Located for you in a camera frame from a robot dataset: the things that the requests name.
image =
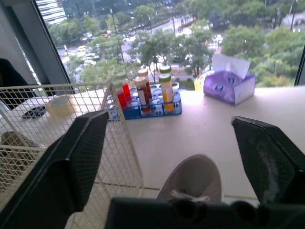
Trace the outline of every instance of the white wire basket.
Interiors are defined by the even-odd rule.
[[[103,228],[112,197],[140,197],[141,168],[111,84],[0,87],[0,99],[0,212],[74,119],[100,110],[110,120],[98,173],[84,211],[72,214],[65,228]],[[56,99],[66,103],[54,104]],[[35,107],[41,110],[27,113]]]

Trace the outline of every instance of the black phone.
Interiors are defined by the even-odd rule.
[[[46,106],[36,106],[22,115],[23,119],[39,118],[46,113]]]

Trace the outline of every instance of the purple tissue box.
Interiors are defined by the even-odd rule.
[[[255,75],[242,79],[232,72],[219,71],[205,78],[203,92],[232,105],[238,105],[254,94]]]

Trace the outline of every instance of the gray shoe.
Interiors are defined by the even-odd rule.
[[[221,179],[216,164],[205,155],[194,155],[181,162],[167,178],[157,198],[173,197],[221,202]]]

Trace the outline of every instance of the tape roll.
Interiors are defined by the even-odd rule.
[[[70,116],[74,113],[74,100],[71,95],[65,94],[51,99],[46,104],[47,111],[54,118]]]

